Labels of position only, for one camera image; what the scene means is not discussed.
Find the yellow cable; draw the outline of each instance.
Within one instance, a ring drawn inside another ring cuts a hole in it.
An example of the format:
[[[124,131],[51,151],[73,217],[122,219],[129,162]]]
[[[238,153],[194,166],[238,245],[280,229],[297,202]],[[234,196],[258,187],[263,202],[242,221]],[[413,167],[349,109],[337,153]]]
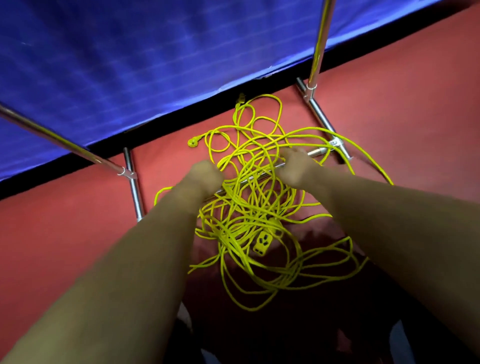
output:
[[[256,116],[256,110],[251,102],[260,97],[270,97],[279,103],[276,119],[267,116]],[[282,225],[282,223],[303,224],[315,218],[331,218],[332,216],[322,213],[302,220],[293,218],[292,215],[298,212],[300,208],[317,206],[320,203],[305,203],[304,191],[297,191],[284,185],[277,178],[274,165],[282,159],[279,156],[280,148],[291,146],[326,147],[327,153],[317,163],[322,165],[330,155],[330,152],[334,150],[341,155],[350,172],[355,174],[349,161],[338,148],[329,144],[324,137],[306,132],[328,133],[356,147],[379,170],[385,179],[390,184],[393,184],[385,171],[367,152],[344,136],[319,127],[301,128],[286,133],[279,124],[282,107],[281,100],[274,95],[260,95],[247,102],[244,102],[244,97],[242,98],[241,95],[233,113],[233,125],[219,126],[188,141],[188,146],[196,147],[198,142],[203,139],[208,148],[210,160],[221,171],[230,166],[236,173],[234,178],[227,179],[223,183],[226,194],[223,196],[216,194],[214,199],[209,201],[199,211],[201,226],[195,229],[195,233],[204,239],[217,240],[218,254],[199,264],[191,265],[189,273],[197,268],[209,267],[219,262],[220,274],[227,294],[233,302],[247,311],[261,309],[275,297],[279,290],[303,290],[326,282],[353,277],[368,261],[368,258],[359,258],[355,255],[352,239],[348,236],[329,246],[303,251],[295,236]],[[251,110],[252,117],[245,126],[240,126],[243,112],[247,108]],[[273,123],[274,126],[270,133],[263,133],[255,129],[255,123],[260,119]],[[229,131],[236,133],[236,140],[231,139],[228,134]],[[226,145],[224,148],[214,149],[212,147],[212,140],[215,135],[220,135],[225,139]],[[309,138],[311,142],[291,143],[288,140],[289,138]],[[214,154],[230,150],[231,153],[215,161]],[[259,180],[258,177],[263,172],[267,172],[268,177]],[[242,185],[241,182],[244,180],[248,180],[248,183]],[[158,191],[155,196],[155,204],[159,195],[169,189],[171,187]],[[262,249],[265,249],[265,247],[268,249],[272,239],[279,241],[285,250],[286,262],[282,267],[270,267],[256,259],[256,257],[260,257],[260,254],[264,254]],[[340,260],[329,263],[306,264],[308,260],[325,252],[341,253],[343,257]],[[250,276],[259,287],[259,290],[245,290],[234,280],[227,268],[227,256]],[[343,276],[312,273],[312,269],[352,263],[354,266],[352,271]],[[254,272],[254,269],[255,271],[260,269],[271,272],[276,275],[276,278],[263,279]],[[316,281],[306,286],[292,285],[297,277],[308,277]],[[247,307],[233,296],[228,287],[227,278],[241,293],[268,295],[268,297],[259,306]]]

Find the black strip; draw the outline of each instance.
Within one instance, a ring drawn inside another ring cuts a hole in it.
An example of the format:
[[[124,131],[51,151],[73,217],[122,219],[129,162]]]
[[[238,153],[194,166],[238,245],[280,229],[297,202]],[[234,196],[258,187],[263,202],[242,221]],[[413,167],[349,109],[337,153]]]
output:
[[[465,8],[466,5],[442,1],[409,14],[390,24],[340,44],[325,53],[321,71],[339,66],[364,56],[399,39],[417,32],[441,19]],[[271,94],[295,84],[295,78],[308,78],[312,61],[307,60],[270,77],[252,80],[223,91],[206,100],[164,115],[124,133],[114,135],[89,146],[89,149],[110,158],[121,154],[127,146],[135,148],[163,135],[211,118],[235,107],[238,95],[243,92],[247,99],[260,94]],[[85,168],[92,163],[74,154],[67,154],[44,165],[22,172],[0,182],[0,200],[27,191],[35,186]]]

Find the human hand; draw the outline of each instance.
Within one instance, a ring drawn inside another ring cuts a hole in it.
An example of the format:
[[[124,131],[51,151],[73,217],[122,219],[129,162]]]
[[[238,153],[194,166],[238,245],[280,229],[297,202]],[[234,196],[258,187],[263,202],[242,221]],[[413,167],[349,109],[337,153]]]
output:
[[[183,184],[201,190],[202,199],[209,198],[222,187],[223,173],[209,160],[195,163],[183,178]]]
[[[282,148],[280,155],[285,158],[285,165],[275,170],[283,183],[298,190],[309,189],[313,172],[321,168],[307,153],[298,148]]]

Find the human arm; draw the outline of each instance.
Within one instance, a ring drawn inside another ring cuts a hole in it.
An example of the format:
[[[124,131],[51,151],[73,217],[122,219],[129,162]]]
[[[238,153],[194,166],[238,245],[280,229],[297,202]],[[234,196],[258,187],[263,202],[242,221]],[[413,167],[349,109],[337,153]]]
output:
[[[160,362],[183,295],[198,210],[222,181],[209,161],[195,164],[2,364]]]
[[[320,167],[286,150],[277,171],[311,193],[367,256],[480,356],[480,205]]]

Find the blue backdrop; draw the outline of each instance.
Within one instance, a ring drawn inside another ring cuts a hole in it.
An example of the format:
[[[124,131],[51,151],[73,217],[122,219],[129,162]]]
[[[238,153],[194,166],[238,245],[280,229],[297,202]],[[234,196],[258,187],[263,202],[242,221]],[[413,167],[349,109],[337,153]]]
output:
[[[337,0],[327,47],[437,0]],[[320,0],[0,0],[0,100],[88,145],[313,54]],[[0,119],[0,180],[67,151]]]

